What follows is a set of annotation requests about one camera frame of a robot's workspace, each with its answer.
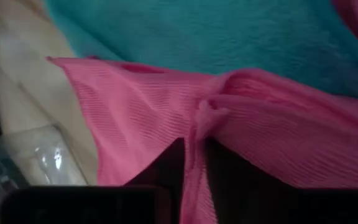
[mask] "plastic wrap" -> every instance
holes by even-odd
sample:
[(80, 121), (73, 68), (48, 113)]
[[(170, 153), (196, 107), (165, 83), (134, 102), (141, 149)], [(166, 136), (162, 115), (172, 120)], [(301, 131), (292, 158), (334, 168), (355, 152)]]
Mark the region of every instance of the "plastic wrap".
[(53, 126), (0, 138), (0, 203), (15, 189), (30, 185), (86, 185)]

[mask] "pink ribbed fabric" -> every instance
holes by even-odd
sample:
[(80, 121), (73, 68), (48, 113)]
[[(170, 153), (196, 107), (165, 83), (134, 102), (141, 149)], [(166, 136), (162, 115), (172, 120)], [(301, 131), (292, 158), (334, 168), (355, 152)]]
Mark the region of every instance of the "pink ribbed fabric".
[(101, 185), (125, 184), (185, 138), (181, 223), (217, 222), (206, 136), (292, 186), (358, 188), (358, 100), (259, 69), (215, 77), (96, 59), (50, 60), (76, 91), (98, 147)]

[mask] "fabric knot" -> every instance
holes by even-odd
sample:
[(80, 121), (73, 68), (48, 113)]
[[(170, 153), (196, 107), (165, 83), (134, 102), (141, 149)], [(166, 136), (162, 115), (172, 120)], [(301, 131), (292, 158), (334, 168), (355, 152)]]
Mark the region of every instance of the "fabric knot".
[(196, 140), (207, 137), (228, 112), (226, 108), (213, 108), (210, 99), (201, 100), (195, 113)]

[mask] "turquoise cloth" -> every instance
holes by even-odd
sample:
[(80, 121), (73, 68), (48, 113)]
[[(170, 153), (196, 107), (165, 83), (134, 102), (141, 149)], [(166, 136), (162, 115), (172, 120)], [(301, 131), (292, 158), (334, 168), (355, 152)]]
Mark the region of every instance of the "turquoise cloth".
[(192, 72), (259, 67), (358, 98), (358, 40), (329, 0), (46, 0), (80, 57)]

